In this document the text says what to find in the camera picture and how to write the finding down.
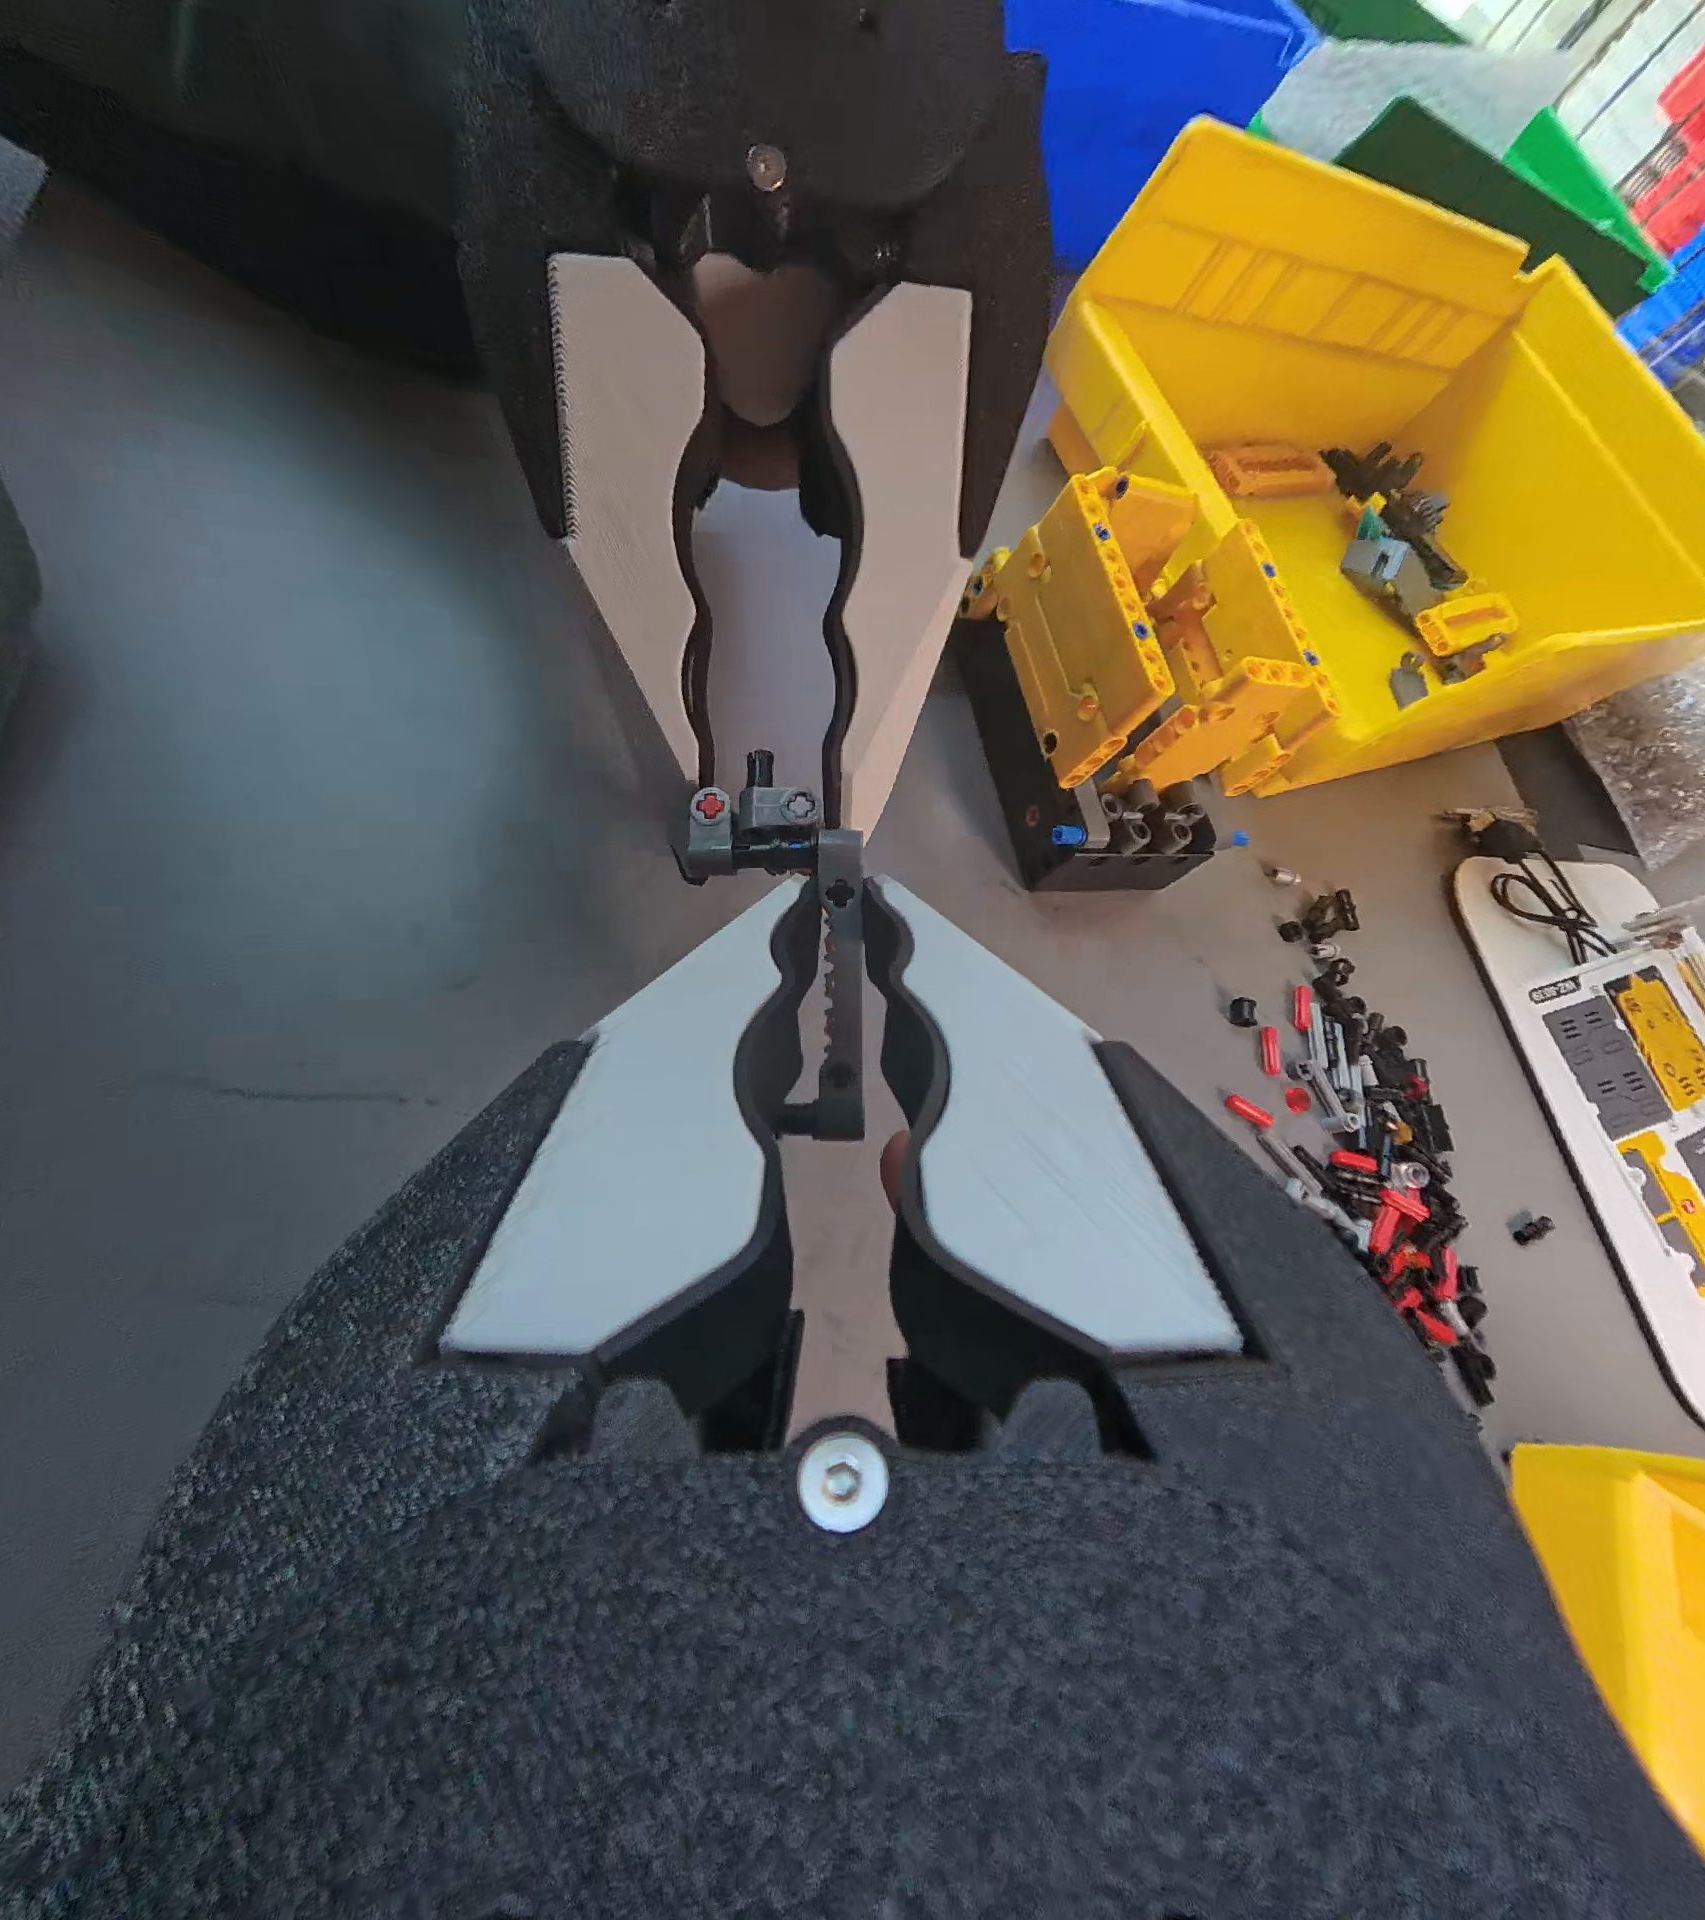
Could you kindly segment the blue plastic bin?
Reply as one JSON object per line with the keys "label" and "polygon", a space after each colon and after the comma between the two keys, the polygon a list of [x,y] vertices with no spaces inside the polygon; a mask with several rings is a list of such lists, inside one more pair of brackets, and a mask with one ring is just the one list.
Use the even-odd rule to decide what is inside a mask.
{"label": "blue plastic bin", "polygon": [[1046,67],[1053,267],[1080,274],[1193,119],[1247,127],[1321,42],[1289,3],[1007,3],[1012,53]]}

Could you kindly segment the grey green lego piece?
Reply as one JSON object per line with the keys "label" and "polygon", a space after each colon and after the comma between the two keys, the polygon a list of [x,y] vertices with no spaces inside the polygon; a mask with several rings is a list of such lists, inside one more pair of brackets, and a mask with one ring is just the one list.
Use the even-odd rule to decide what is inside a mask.
{"label": "grey green lego piece", "polygon": [[1389,519],[1381,496],[1355,505],[1340,576],[1370,600],[1407,616],[1430,612],[1464,591],[1470,571],[1416,518],[1410,534]]}

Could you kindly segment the green plastic bin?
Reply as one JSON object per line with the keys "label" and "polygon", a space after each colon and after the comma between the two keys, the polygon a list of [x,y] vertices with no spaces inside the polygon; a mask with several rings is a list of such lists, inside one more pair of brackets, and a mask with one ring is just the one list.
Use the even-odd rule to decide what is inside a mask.
{"label": "green plastic bin", "polygon": [[1529,247],[1526,267],[1567,262],[1612,318],[1665,292],[1673,264],[1562,127],[1540,112],[1502,157],[1416,97],[1399,97],[1337,163],[1350,172],[1498,230]]}

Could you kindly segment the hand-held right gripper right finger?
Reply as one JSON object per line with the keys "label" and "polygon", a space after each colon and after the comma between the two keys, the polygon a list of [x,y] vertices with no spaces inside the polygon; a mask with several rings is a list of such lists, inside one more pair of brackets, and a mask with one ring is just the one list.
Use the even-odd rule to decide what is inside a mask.
{"label": "hand-held right gripper right finger", "polygon": [[910,1360],[1012,1405],[1034,1379],[1246,1359],[1106,1039],[891,877],[868,882],[865,953],[910,1141],[891,1265]]}

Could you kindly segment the clear plastic bag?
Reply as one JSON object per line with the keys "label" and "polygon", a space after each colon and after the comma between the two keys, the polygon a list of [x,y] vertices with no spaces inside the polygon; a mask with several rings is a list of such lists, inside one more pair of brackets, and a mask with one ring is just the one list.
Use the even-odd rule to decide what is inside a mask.
{"label": "clear plastic bag", "polygon": [[1648,869],[1705,842],[1705,659],[1564,721]]}

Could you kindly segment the small orange lego frame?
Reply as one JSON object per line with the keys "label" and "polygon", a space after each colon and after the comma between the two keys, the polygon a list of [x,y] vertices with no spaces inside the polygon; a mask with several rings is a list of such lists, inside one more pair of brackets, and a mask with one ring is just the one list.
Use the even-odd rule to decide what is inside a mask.
{"label": "small orange lego frame", "polygon": [[1435,659],[1464,659],[1509,642],[1520,632],[1513,603],[1492,589],[1462,589],[1416,614],[1416,633]]}

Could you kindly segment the pile of small lego pins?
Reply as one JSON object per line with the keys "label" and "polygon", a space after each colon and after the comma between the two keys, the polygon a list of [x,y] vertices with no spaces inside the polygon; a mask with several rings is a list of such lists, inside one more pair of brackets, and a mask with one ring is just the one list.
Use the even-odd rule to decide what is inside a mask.
{"label": "pile of small lego pins", "polygon": [[[1252,1092],[1239,1092],[1263,1105],[1276,1126],[1259,1135],[1226,1116],[1298,1207],[1355,1256],[1471,1411],[1485,1413],[1498,1364],[1484,1338],[1484,1281],[1462,1254],[1470,1220],[1453,1168],[1458,1141],[1407,1030],[1355,992],[1359,967],[1346,945],[1361,934],[1359,900],[1346,888],[1314,894],[1276,930],[1306,974],[1281,1002],[1256,1002],[1259,1025],[1240,1030],[1255,1041],[1256,1077]],[[1261,1073],[1261,1025],[1283,1033],[1286,1077]],[[1295,1081],[1315,1093],[1315,1107],[1301,1117],[1286,1100]]]}

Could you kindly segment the yellow black lego robot build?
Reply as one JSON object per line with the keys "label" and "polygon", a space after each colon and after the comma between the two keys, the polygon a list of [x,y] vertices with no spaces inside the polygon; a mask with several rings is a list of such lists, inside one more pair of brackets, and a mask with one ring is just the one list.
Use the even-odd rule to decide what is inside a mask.
{"label": "yellow black lego robot build", "polygon": [[1259,796],[1337,731],[1301,606],[1250,519],[1203,560],[1195,492],[1070,477],[961,593],[952,641],[1020,883],[1158,894],[1219,850],[1198,791]]}

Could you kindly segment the bubble wrap sheet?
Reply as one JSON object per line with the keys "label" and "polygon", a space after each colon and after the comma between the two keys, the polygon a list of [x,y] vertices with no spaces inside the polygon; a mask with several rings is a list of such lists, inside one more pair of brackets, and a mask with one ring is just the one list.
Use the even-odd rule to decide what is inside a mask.
{"label": "bubble wrap sheet", "polygon": [[1412,99],[1492,159],[1551,110],[1575,74],[1570,51],[1325,40],[1288,71],[1252,131],[1334,160],[1397,101]]}

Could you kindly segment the grey grille yellow lego subassembly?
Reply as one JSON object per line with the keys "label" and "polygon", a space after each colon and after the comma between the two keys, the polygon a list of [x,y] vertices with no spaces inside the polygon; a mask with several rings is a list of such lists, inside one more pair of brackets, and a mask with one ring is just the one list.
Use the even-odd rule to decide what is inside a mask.
{"label": "grey grille yellow lego subassembly", "polygon": [[865,839],[818,829],[806,880],[773,937],[792,1009],[818,981],[824,1041],[818,1092],[783,1104],[779,1139],[855,1143],[865,1139]]}

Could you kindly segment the bundle of black lego parts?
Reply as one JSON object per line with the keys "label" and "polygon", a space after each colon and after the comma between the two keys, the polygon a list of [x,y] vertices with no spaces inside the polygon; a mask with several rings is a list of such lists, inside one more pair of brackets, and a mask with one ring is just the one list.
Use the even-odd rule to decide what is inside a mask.
{"label": "bundle of black lego parts", "polygon": [[1402,453],[1392,443],[1365,449],[1327,444],[1321,462],[1346,502],[1373,511],[1399,542],[1436,542],[1451,502],[1422,489],[1425,456]]}

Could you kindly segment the yellow grey lego arm assembly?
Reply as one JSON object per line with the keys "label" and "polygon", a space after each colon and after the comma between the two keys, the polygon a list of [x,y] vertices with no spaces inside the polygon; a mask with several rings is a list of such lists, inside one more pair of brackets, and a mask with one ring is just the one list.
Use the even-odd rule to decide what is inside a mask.
{"label": "yellow grey lego arm assembly", "polygon": [[[775,753],[771,750],[753,750],[744,756],[744,785],[738,790],[725,790],[720,785],[705,787],[724,790],[734,803],[738,872],[733,877],[753,872],[771,877],[818,874],[823,839],[823,808],[818,793],[802,785],[783,785],[775,776]],[[673,843],[678,872],[693,796]]]}

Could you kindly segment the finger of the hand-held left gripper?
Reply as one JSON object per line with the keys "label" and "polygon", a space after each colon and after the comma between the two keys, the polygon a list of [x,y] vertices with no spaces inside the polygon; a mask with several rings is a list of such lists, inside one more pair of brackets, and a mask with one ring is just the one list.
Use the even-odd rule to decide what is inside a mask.
{"label": "finger of the hand-held left gripper", "polygon": [[901,281],[824,360],[839,576],[824,608],[836,707],[823,744],[836,826],[869,837],[889,798],[968,576],[961,542],[971,295]]}
{"label": "finger of the hand-held left gripper", "polygon": [[707,785],[687,662],[701,600],[681,556],[707,424],[700,326],[632,257],[548,262],[564,548],[678,776]]}

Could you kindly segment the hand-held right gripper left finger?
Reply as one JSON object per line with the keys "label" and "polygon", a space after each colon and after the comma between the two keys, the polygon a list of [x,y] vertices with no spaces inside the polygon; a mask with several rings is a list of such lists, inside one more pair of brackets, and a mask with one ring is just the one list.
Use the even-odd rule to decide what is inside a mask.
{"label": "hand-held right gripper left finger", "polygon": [[792,1308],[777,1123],[818,930],[818,888],[789,877],[589,1033],[440,1355],[660,1379],[684,1405],[771,1364]]}

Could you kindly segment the orange lego beam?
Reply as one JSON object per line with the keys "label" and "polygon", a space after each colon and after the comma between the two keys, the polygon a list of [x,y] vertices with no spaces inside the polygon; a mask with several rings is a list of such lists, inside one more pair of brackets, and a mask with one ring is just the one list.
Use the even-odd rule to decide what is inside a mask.
{"label": "orange lego beam", "polygon": [[1319,496],[1340,488],[1319,451],[1289,443],[1214,444],[1206,449],[1206,464],[1233,502]]}

